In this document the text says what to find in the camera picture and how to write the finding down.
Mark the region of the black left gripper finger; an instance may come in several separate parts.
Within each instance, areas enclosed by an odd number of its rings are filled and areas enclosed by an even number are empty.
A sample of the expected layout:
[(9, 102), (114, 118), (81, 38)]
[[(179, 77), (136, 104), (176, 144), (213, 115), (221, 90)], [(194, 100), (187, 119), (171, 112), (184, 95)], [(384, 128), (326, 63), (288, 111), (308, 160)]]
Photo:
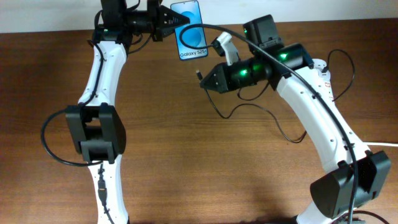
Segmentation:
[(160, 34), (162, 38), (166, 38), (175, 32), (176, 28), (187, 25), (190, 23), (190, 19), (171, 19), (164, 21), (164, 23), (160, 26)]
[(190, 19), (187, 16), (179, 14), (163, 5), (160, 6), (160, 17), (167, 24), (189, 24)]

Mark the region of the blue Galaxy smartphone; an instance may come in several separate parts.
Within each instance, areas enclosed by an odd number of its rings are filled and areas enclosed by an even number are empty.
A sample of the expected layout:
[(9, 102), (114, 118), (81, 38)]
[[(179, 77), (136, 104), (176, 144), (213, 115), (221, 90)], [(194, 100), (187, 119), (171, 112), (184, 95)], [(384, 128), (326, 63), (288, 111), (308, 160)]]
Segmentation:
[(189, 25), (201, 24), (201, 12), (198, 1), (185, 1), (176, 2), (170, 5), (171, 10), (186, 16), (190, 22), (187, 25), (181, 26), (175, 29), (175, 36), (177, 40), (178, 56), (180, 60), (193, 60), (197, 58), (203, 58), (208, 56), (208, 50), (204, 49), (206, 45), (206, 37), (204, 29), (202, 27), (191, 28), (186, 30), (182, 35), (182, 40), (194, 49), (184, 46), (180, 41), (181, 31)]

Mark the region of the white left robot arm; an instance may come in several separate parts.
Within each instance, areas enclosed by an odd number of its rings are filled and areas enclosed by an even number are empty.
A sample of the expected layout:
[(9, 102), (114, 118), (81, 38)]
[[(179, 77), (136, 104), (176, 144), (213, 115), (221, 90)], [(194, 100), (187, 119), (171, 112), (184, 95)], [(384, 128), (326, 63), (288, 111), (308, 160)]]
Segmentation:
[(160, 1), (148, 1), (145, 11), (125, 1), (102, 0), (101, 7), (90, 39), (94, 59), (88, 83), (65, 115), (73, 145), (93, 179), (98, 223), (129, 223), (121, 183), (126, 130), (115, 108), (119, 77), (134, 35), (160, 42), (190, 20)]

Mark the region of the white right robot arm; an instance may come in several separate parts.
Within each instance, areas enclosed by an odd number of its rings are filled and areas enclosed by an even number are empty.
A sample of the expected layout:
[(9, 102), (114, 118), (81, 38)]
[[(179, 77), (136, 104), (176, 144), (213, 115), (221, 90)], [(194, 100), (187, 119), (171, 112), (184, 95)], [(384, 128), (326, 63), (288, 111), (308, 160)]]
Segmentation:
[(284, 45), (272, 16), (245, 23), (241, 39), (252, 58), (241, 60), (234, 32), (222, 29), (212, 42), (224, 63), (201, 79), (206, 91), (227, 93), (266, 81), (289, 104), (313, 141), (325, 175), (310, 186), (312, 202), (292, 223), (351, 223), (377, 198), (391, 168), (385, 152), (371, 152), (335, 106), (326, 63), (301, 44)]

